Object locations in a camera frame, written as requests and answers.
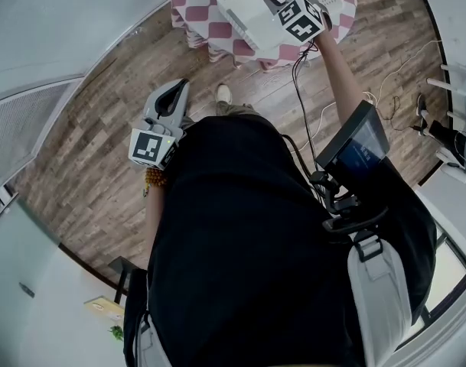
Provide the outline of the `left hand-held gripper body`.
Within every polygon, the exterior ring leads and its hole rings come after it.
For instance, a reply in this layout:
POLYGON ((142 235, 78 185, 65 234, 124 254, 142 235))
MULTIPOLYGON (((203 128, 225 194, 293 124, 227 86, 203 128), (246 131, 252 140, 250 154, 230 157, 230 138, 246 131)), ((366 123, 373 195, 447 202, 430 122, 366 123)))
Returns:
POLYGON ((183 116, 144 117, 141 127, 132 130, 129 160, 164 171, 178 152, 179 141, 185 136, 182 120, 183 116))

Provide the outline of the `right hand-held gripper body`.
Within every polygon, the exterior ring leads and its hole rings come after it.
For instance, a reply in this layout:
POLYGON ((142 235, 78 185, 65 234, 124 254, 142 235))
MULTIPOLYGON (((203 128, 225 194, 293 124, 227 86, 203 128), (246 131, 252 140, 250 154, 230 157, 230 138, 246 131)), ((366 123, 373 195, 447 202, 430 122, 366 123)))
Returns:
POLYGON ((294 46, 305 45, 332 29, 328 11, 316 0, 291 0, 273 15, 273 21, 279 28, 279 42, 294 46))

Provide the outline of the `white plastic basket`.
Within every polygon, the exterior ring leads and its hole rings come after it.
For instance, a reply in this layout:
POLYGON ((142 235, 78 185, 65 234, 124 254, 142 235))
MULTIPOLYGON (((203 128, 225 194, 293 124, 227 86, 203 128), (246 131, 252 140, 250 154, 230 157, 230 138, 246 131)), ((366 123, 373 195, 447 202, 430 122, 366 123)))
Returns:
MULTIPOLYGON (((342 0, 316 0, 329 16, 342 12, 342 0)), ((279 28, 263 0, 217 0, 221 14, 253 50, 269 50, 281 45, 279 28)))

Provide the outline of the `person's left forearm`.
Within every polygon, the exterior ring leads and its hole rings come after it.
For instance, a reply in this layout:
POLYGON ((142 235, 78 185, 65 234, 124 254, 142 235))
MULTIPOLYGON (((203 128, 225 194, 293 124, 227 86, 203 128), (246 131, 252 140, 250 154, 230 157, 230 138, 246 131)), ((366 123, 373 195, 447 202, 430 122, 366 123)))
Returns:
POLYGON ((161 222, 165 204, 165 193, 165 187, 150 186, 145 198, 144 237, 149 253, 152 253, 158 227, 161 222))

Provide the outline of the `person's right forearm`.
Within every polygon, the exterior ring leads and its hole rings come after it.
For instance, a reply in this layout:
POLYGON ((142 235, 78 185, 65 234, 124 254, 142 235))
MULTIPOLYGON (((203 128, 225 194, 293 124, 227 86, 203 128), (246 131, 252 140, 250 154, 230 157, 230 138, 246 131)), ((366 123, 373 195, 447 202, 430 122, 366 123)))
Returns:
POLYGON ((340 124, 344 125, 359 104, 362 102, 369 103, 367 95, 356 81, 329 31, 321 32, 314 39, 314 43, 324 61, 340 124))

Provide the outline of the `person's white shoe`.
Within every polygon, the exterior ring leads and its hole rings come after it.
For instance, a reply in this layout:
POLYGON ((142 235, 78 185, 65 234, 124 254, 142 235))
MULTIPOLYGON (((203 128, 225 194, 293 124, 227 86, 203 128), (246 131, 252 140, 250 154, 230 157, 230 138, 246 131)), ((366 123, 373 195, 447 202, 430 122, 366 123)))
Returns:
POLYGON ((232 92, 228 85, 221 83, 217 86, 215 90, 215 101, 217 103, 223 102, 228 105, 232 104, 232 92))

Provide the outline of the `person's olive trouser leg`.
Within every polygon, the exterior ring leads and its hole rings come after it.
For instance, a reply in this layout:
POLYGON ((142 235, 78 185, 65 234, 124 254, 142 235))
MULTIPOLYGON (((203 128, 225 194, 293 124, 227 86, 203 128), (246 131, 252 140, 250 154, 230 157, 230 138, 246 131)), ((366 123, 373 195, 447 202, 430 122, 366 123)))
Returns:
POLYGON ((216 116, 238 116, 253 115, 261 116, 250 104, 235 105, 225 101, 219 101, 216 104, 216 116))

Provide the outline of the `red white checkered tablecloth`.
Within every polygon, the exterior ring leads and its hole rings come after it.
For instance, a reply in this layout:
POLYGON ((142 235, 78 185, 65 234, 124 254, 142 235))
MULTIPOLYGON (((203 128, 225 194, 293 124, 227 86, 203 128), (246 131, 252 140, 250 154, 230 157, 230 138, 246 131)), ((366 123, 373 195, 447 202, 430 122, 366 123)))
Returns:
MULTIPOLYGON (((347 36, 357 8, 357 0, 342 1, 342 12, 330 16, 330 33, 336 42, 347 36)), ((237 66, 256 61, 264 70, 271 70, 294 63, 308 47, 309 42, 302 46, 281 44, 269 50, 253 50, 221 14, 217 0, 171 0, 171 5, 173 25, 185 29, 190 47, 206 45, 213 62, 230 55, 237 66)))

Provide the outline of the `white window blinds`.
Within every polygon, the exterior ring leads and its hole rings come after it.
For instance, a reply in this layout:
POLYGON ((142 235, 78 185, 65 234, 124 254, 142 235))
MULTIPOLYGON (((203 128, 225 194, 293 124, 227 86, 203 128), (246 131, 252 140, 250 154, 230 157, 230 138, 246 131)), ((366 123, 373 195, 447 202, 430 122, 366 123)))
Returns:
POLYGON ((0 100, 0 186, 35 158, 80 82, 46 84, 0 100))

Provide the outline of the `black chest monitor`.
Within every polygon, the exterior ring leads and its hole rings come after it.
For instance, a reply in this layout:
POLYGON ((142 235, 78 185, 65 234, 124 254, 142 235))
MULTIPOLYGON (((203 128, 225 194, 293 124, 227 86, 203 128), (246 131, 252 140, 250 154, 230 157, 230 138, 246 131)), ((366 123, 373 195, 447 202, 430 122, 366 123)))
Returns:
POLYGON ((365 180, 389 152, 389 142, 374 105, 362 101, 341 126, 317 163, 331 176, 365 180))

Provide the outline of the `person's black shirt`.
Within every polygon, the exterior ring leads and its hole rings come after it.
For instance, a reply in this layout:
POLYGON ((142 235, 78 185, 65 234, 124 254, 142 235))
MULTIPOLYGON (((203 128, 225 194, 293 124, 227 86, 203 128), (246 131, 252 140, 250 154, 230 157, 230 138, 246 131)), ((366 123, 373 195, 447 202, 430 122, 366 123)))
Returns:
POLYGON ((259 116, 193 124, 168 175, 138 350, 151 365, 380 365, 421 313, 435 223, 387 157, 365 180, 333 177, 388 208, 351 235, 324 229, 332 215, 259 116))

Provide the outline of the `white stool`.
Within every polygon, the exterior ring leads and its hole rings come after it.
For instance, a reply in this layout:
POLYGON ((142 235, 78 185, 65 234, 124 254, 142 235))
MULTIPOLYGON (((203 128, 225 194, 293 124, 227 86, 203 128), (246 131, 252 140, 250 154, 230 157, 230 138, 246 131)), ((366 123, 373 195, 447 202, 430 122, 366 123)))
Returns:
POLYGON ((448 95, 449 107, 447 116, 453 128, 466 132, 466 65, 440 66, 445 75, 445 81, 427 78, 427 84, 441 88, 448 95))

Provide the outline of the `yellow board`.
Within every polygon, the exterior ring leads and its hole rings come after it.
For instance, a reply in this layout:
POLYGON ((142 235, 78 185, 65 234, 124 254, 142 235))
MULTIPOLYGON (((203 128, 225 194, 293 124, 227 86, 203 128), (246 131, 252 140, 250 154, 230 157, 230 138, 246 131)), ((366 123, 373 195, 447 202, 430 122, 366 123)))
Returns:
POLYGON ((125 308, 113 300, 105 296, 99 296, 86 301, 83 305, 99 317, 110 320, 112 326, 123 327, 125 308))

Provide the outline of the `black framed window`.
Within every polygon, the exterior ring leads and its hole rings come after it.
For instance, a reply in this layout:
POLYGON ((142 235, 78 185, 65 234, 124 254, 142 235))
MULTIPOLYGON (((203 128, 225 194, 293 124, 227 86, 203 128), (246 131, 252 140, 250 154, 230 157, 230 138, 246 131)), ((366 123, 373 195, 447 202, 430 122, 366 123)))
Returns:
POLYGON ((466 257, 439 224, 436 230, 435 273, 421 315, 424 327, 432 325, 466 290, 466 257))

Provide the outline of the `black monitor mount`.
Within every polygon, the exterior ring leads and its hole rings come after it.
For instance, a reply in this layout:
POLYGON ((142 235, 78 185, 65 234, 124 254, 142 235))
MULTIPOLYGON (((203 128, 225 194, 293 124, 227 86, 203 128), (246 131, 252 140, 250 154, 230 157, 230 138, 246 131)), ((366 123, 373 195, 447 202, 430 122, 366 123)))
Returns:
POLYGON ((324 229, 332 235, 351 235, 373 231, 387 214, 388 208, 364 204, 354 193, 347 191, 338 196, 341 185, 326 171, 315 171, 309 183, 324 200, 325 209, 332 215, 323 221, 324 229))

